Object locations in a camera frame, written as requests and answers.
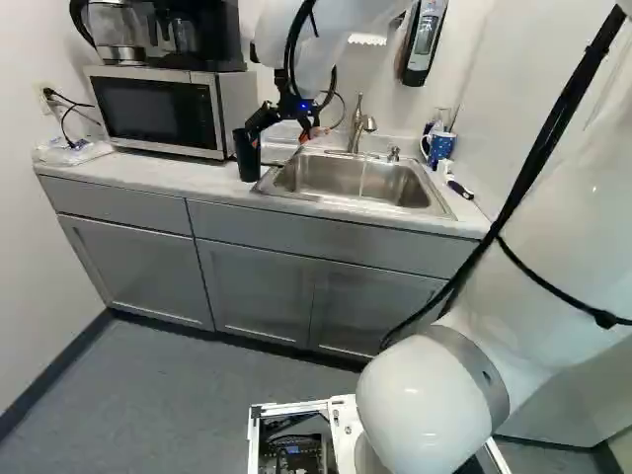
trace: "cabinet door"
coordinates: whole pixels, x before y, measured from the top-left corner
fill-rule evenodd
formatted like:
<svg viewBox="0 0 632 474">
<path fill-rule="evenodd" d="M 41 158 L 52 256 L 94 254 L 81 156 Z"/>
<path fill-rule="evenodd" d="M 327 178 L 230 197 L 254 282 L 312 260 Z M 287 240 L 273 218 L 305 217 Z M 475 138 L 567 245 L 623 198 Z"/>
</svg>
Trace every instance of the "cabinet door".
<svg viewBox="0 0 632 474">
<path fill-rule="evenodd" d="M 313 260 L 198 240 L 218 331 L 306 347 Z"/>
<path fill-rule="evenodd" d="M 67 215 L 59 222 L 110 307 L 213 329 L 193 239 Z"/>
<path fill-rule="evenodd" d="M 314 292 L 310 347 L 367 359 L 381 338 L 424 304 L 443 281 L 348 264 L 323 265 Z M 436 319 L 437 310 L 424 324 Z"/>
</svg>

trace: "power outlet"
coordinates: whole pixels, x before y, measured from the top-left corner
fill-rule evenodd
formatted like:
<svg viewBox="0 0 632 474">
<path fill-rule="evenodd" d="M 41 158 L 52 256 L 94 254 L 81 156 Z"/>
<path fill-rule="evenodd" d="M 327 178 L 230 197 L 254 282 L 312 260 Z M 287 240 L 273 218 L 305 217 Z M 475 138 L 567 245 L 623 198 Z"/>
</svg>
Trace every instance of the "power outlet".
<svg viewBox="0 0 632 474">
<path fill-rule="evenodd" d="M 39 105 L 39 109 L 41 110 L 41 113 L 44 114 L 45 116 L 52 116 L 54 114 L 54 111 L 51 107 L 51 103 L 53 101 L 49 101 L 43 92 L 43 90 L 47 87 L 50 89 L 54 89 L 52 84 L 50 84 L 49 82 L 37 82 L 36 84 L 33 85 L 36 96 L 38 98 L 38 105 Z"/>
</svg>

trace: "black cup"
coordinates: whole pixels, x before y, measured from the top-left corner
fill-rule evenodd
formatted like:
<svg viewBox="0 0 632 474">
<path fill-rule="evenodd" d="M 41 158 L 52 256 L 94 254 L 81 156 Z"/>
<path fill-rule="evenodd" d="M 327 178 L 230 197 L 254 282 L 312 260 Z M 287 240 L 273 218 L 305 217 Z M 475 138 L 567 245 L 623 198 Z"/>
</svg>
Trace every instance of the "black cup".
<svg viewBox="0 0 632 474">
<path fill-rule="evenodd" d="M 233 140 L 239 165 L 239 178 L 244 183 L 259 181 L 261 178 L 261 136 L 253 139 L 245 128 L 235 128 Z"/>
</svg>

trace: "blue mug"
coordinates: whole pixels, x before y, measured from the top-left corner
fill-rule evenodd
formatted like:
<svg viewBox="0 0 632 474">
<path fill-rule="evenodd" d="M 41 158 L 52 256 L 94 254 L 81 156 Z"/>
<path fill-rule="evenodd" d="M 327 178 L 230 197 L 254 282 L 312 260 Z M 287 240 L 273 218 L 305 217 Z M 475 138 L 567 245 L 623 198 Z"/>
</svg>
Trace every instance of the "blue mug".
<svg viewBox="0 0 632 474">
<path fill-rule="evenodd" d="M 430 166 L 433 171 L 436 171 L 438 160 L 450 157 L 456 142 L 456 133 L 433 130 L 428 135 L 422 136 L 421 141 L 424 140 L 428 141 L 431 152 L 426 153 L 424 147 L 422 146 L 422 154 L 426 158 L 428 166 Z"/>
</svg>

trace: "faucet handle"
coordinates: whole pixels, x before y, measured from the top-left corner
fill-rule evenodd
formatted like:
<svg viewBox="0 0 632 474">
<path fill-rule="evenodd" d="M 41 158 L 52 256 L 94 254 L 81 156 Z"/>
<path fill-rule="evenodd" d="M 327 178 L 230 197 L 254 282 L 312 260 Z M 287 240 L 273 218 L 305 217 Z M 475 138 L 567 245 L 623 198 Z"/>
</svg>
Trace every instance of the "faucet handle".
<svg viewBox="0 0 632 474">
<path fill-rule="evenodd" d="M 394 161 L 395 163 L 399 162 L 399 152 L 402 151 L 401 148 L 397 145 L 390 144 L 390 154 L 386 157 L 386 161 L 391 163 Z"/>
</svg>

